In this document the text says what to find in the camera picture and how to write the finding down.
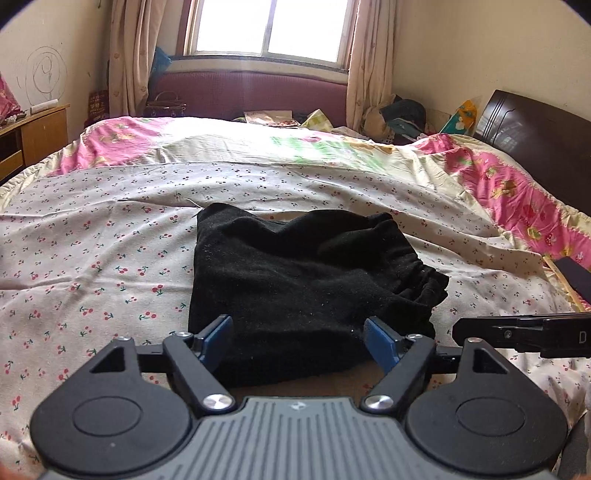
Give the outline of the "beige curtain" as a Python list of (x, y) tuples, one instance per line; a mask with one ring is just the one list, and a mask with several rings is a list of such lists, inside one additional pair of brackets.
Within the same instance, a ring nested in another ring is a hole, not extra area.
[(356, 2), (346, 85), (346, 125), (360, 131), (370, 109), (392, 96), (398, 2)]
[(108, 93), (111, 117), (141, 116), (166, 1), (112, 2)]

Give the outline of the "wooden bedside cabinet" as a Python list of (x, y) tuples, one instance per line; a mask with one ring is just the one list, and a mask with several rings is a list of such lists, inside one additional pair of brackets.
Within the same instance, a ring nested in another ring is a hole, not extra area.
[(1, 184), (68, 144), (68, 107), (55, 106), (1, 127)]

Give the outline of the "white paper roll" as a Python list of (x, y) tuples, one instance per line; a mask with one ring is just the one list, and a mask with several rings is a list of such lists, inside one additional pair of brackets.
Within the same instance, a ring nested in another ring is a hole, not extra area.
[(47, 101), (41, 102), (39, 104), (32, 105), (30, 107), (30, 114), (31, 115), (35, 115), (37, 113), (50, 110), (52, 108), (57, 107), (58, 106), (58, 103), (59, 103), (59, 100), (58, 99), (51, 99), (51, 100), (47, 100)]

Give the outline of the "window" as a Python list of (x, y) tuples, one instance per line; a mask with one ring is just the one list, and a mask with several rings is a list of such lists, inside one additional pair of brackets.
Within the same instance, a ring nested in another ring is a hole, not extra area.
[(348, 65), (356, 1), (192, 1), (183, 53)]

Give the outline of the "cherry print bed sheet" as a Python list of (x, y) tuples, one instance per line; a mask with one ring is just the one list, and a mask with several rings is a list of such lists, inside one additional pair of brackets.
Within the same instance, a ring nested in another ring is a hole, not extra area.
[[(216, 203), (287, 222), (315, 210), (388, 213), (449, 279), (431, 315), (452, 343), (465, 317), (564, 313), (540, 255), (517, 248), (447, 188), (341, 167), (198, 161), (25, 172), (1, 189), (1, 462), (36, 477), (29, 434), (48, 395), (111, 340), (190, 331), (197, 216)], [(344, 371), (240, 387), (259, 395), (360, 396), (377, 378)]]

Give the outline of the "black pants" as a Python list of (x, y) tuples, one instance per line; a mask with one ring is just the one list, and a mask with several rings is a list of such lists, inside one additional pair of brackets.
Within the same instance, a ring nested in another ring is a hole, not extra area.
[(388, 213), (315, 210), (287, 222), (216, 203), (197, 216), (188, 328), (226, 314), (228, 387), (344, 371), (369, 357), (363, 324), (433, 337), (449, 279), (425, 264)]

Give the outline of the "black flat phone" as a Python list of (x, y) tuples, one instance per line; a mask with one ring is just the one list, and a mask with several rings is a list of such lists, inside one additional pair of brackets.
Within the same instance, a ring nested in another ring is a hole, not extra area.
[(555, 265), (579, 296), (590, 303), (591, 273), (570, 257), (556, 260)]

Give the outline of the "dark wooden headboard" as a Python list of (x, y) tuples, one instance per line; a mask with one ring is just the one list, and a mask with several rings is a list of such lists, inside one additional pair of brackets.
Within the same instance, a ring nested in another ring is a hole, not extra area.
[(475, 137), (508, 154), (563, 203), (590, 213), (590, 122), (570, 112), (497, 90)]

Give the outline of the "right beige curtain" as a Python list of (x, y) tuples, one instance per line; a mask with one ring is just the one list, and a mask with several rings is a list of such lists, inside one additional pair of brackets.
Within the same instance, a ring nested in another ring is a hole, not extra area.
[(370, 109), (392, 96), (398, 2), (356, 2), (346, 85), (346, 125), (360, 131)]

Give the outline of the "left beige curtain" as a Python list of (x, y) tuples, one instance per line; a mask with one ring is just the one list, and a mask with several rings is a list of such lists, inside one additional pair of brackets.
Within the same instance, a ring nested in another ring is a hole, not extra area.
[(166, 1), (112, 2), (108, 93), (111, 117), (141, 116)]

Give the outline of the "pink floral quilt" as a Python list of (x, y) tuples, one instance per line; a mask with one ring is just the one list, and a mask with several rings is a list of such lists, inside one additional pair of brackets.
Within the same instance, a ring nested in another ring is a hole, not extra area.
[(310, 129), (180, 117), (119, 117), (88, 127), (47, 159), (53, 175), (138, 162), (228, 161), (348, 168), (447, 188), (529, 250), (590, 266), (590, 218), (537, 183), (514, 158), (465, 135), (394, 146)]

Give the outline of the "purple upholstered bench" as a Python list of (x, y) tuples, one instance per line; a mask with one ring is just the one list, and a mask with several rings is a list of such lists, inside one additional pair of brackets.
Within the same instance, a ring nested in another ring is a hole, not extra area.
[(186, 116), (232, 120), (250, 111), (315, 110), (332, 125), (346, 124), (346, 86), (325, 80), (270, 73), (169, 72), (152, 84), (150, 99), (179, 100)]

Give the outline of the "dark clothes pile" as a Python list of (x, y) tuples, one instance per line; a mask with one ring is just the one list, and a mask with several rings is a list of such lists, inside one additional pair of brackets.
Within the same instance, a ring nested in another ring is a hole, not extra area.
[(426, 124), (427, 112), (421, 103), (396, 95), (390, 104), (367, 111), (363, 135), (383, 144), (407, 145), (425, 135)]

